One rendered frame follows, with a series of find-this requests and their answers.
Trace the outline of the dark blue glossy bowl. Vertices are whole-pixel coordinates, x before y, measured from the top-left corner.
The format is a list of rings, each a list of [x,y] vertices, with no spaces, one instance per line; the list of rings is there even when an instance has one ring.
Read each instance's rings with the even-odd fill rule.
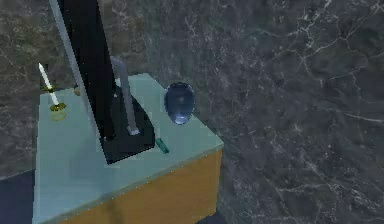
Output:
[[[172,83],[164,94],[164,108],[172,122],[186,124],[195,109],[195,94],[192,87],[183,82]]]

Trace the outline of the small green pen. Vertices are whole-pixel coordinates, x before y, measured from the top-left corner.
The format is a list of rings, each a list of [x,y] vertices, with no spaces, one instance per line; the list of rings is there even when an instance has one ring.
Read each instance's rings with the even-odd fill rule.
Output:
[[[164,153],[164,154],[168,154],[170,152],[169,148],[166,146],[166,144],[164,143],[164,141],[161,139],[161,138],[157,138],[155,140],[155,143],[157,145],[157,147]]]

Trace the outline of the orange cabinet with teal top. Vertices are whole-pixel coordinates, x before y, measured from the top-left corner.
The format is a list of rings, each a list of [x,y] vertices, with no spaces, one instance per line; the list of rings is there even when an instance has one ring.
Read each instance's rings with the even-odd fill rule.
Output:
[[[83,98],[71,89],[57,93],[66,104],[61,121],[52,119],[50,96],[39,102],[33,224],[55,224],[86,204],[120,194],[223,148],[223,141],[198,118],[173,123],[164,109],[165,89],[149,74],[129,78],[132,96],[169,152],[154,147],[114,164],[106,162]]]

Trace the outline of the white candle in gold holder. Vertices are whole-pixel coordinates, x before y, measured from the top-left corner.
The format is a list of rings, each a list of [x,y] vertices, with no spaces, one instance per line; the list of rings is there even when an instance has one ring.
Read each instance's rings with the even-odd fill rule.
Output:
[[[45,71],[45,68],[41,63],[38,64],[38,69],[45,84],[42,90],[44,92],[47,92],[52,100],[52,105],[49,107],[50,111],[52,112],[50,118],[53,121],[64,120],[66,118],[66,104],[58,101],[58,98],[55,93],[56,87],[51,84],[47,72]]]

